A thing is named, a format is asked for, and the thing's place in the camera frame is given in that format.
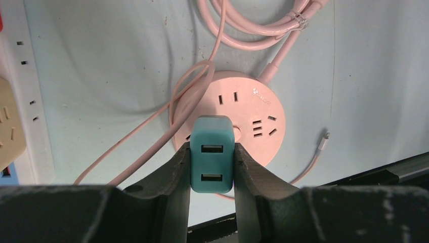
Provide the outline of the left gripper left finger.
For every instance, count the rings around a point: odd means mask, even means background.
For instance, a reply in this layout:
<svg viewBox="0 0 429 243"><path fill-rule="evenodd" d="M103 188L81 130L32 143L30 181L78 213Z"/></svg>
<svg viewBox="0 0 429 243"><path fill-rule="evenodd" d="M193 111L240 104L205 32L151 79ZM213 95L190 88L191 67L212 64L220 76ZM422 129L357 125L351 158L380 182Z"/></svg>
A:
<svg viewBox="0 0 429 243"><path fill-rule="evenodd" d="M190 146L142 180L1 187L1 242L186 242Z"/></svg>

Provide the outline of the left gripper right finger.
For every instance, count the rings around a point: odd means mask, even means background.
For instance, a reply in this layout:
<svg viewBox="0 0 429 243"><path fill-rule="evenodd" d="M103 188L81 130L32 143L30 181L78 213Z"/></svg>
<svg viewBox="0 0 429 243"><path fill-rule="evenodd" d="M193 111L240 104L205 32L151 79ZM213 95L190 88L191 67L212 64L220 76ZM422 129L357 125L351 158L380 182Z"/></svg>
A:
<svg viewBox="0 0 429 243"><path fill-rule="evenodd" d="M428 191L414 186L297 188L234 151L240 242L428 242Z"/></svg>

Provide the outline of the teal cube socket adapter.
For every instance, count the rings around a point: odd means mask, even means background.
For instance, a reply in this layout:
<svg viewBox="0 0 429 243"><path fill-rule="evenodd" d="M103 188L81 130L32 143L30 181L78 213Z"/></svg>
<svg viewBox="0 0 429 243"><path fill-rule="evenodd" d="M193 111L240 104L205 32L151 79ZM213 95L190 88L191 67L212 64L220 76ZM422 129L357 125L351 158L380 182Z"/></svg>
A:
<svg viewBox="0 0 429 243"><path fill-rule="evenodd" d="M190 136L190 185L197 193L227 193L233 186L235 137L226 116L201 116Z"/></svg>

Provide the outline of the pink round power strip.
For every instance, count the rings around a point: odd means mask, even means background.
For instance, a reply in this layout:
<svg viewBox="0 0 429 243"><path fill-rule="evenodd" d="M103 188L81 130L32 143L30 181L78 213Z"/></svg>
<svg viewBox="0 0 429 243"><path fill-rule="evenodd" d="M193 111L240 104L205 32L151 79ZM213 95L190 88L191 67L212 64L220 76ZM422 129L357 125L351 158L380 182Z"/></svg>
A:
<svg viewBox="0 0 429 243"><path fill-rule="evenodd" d="M283 106L266 85L238 71L218 71L204 96L173 138L175 149L189 141L200 116L227 116L235 141L262 166L279 151L286 131Z"/></svg>

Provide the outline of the beige cube plug adapter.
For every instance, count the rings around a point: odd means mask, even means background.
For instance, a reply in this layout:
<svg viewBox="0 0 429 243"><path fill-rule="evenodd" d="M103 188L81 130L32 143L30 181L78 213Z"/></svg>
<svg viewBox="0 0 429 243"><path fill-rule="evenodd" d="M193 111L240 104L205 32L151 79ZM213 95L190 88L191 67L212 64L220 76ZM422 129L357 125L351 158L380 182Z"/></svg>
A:
<svg viewBox="0 0 429 243"><path fill-rule="evenodd" d="M26 139L10 83L1 78L1 170L26 149Z"/></svg>

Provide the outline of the white multicolour power strip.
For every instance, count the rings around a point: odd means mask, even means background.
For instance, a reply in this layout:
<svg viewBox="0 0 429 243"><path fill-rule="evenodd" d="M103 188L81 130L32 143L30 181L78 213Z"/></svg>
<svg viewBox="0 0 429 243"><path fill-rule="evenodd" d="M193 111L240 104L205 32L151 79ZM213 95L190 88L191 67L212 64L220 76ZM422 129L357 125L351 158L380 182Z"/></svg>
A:
<svg viewBox="0 0 429 243"><path fill-rule="evenodd" d="M50 184L56 172L24 1L1 1L1 77L11 85L26 148L14 160L20 184Z"/></svg>

